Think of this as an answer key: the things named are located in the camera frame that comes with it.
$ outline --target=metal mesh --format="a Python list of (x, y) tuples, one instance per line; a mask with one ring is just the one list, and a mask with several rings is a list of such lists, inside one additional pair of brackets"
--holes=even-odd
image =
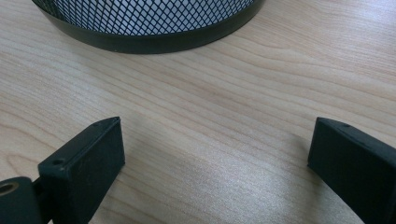
[(223, 21), (254, 0), (35, 0), (52, 16), (116, 35), (163, 35)]

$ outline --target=wooden table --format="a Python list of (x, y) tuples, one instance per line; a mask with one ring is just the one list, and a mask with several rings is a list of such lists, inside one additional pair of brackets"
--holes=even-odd
[(396, 2), (268, 0), (198, 49), (82, 44), (0, 7), (0, 178), (120, 116), (126, 165), (92, 223), (361, 223), (306, 167), (316, 117), (396, 147)]

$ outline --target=tabletop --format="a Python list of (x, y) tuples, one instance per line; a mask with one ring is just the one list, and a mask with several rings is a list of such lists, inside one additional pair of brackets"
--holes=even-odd
[(396, 147), (396, 2), (267, 0), (236, 32), (158, 55), (88, 46), (1, 0), (0, 178), (120, 116), (91, 223), (362, 223), (309, 168), (317, 117)]

